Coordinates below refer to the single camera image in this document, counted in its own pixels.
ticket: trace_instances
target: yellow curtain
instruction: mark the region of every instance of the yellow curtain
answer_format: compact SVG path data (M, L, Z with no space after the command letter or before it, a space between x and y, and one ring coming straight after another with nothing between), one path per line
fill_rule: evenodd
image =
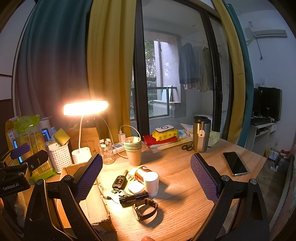
M94 0L87 40L87 72L92 99L107 100L104 118L114 142L130 124L136 0ZM124 128L127 136L130 128Z
M227 36L234 78L234 97L227 140L236 144L242 130L245 106L245 74L242 50L231 17L222 0L213 0Z

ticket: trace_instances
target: glass jar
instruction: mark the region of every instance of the glass jar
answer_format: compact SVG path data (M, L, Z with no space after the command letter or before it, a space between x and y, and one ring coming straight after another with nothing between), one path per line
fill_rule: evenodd
M103 163L104 164L112 164L114 163L114 154L113 154L113 149L112 149L112 143L110 139L104 139L100 140L100 154L103 158Z

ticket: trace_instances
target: scissors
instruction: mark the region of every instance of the scissors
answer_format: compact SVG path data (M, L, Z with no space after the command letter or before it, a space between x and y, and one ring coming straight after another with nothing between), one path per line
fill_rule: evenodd
M184 146L182 146L182 150L187 150L187 151L191 151L191 150L193 150L193 142L191 142L191 143L188 144L188 145L184 145Z

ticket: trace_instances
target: ceiling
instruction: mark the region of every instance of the ceiling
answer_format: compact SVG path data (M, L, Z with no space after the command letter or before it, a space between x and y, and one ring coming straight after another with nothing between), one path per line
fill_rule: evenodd
M172 0L142 0L145 28L181 36L204 30L200 14Z
M275 9L268 0L225 0L225 2L232 4L237 15L248 12Z

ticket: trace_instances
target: keyboard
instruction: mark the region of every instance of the keyboard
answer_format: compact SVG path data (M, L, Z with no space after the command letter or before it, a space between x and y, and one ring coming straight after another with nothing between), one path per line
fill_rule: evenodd
M270 123L269 118L253 117L251 119L251 125L254 125L254 126L260 126L260 125L264 125L267 123Z

